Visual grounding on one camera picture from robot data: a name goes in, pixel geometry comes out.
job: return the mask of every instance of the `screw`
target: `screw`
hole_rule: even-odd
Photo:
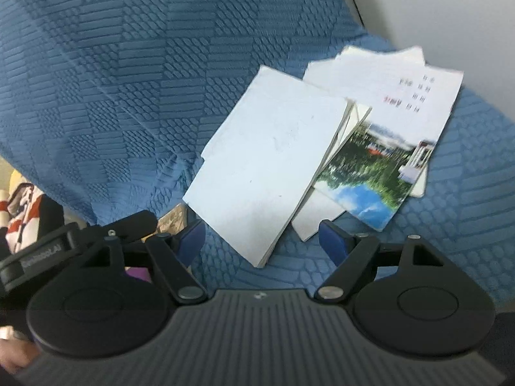
[[[254,299],[261,300],[268,296],[265,292],[259,292],[254,295]]]
[[[181,287],[177,292],[179,297],[184,300],[195,300],[201,298],[204,291],[199,286]]]
[[[318,289],[318,295],[322,299],[338,299],[343,296],[343,289],[336,286],[324,286]]]

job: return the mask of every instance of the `human hand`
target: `human hand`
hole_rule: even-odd
[[[0,365],[10,374],[27,367],[39,353],[36,345],[29,341],[0,339]]]

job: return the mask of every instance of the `booklet with landscape picture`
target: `booklet with landscape picture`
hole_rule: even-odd
[[[391,76],[399,77],[397,84]],[[375,92],[368,91],[368,97],[360,94],[372,111],[323,169],[314,188],[381,231],[427,164],[451,113],[463,73],[389,64],[376,65],[374,78],[377,83],[390,81],[385,86],[388,92],[378,94],[377,85]]]

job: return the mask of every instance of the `patterned blue cloth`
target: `patterned blue cloth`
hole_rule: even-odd
[[[0,154],[90,222],[180,201],[199,153],[260,64],[301,77],[347,43],[392,47],[343,0],[0,0]],[[515,293],[515,126],[470,91],[430,164],[426,196],[381,234],[418,233],[496,300]],[[351,216],[338,220],[364,230]],[[307,287],[334,269],[288,228],[253,269],[210,231],[205,285]]]

